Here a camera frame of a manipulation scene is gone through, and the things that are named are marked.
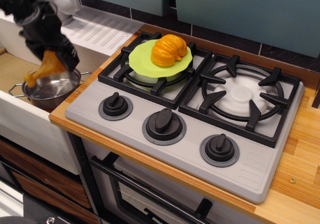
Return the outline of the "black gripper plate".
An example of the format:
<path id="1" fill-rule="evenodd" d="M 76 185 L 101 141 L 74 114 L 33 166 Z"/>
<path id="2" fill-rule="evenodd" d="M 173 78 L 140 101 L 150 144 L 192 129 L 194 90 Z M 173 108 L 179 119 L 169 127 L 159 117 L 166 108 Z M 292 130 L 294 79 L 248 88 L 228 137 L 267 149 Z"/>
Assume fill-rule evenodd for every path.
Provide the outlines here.
<path id="1" fill-rule="evenodd" d="M 56 11 L 41 9 L 21 24 L 19 35 L 25 38 L 26 46 L 39 60 L 43 60 L 45 50 L 53 50 L 68 71 L 75 70 L 80 60 L 76 49 L 61 33 L 62 22 Z"/>

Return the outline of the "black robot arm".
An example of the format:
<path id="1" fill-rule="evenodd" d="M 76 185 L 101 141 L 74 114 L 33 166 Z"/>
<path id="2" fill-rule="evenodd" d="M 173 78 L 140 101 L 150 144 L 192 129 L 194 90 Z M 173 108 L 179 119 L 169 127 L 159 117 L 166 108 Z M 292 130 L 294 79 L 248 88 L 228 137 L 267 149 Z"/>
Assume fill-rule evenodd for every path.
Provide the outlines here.
<path id="1" fill-rule="evenodd" d="M 72 72 L 79 63 L 77 52 L 61 33 L 62 22 L 53 4 L 45 0 L 0 0 L 5 15 L 12 14 L 15 23 L 22 27 L 20 35 L 26 46 L 40 60 L 45 51 L 55 52 L 67 71 Z"/>

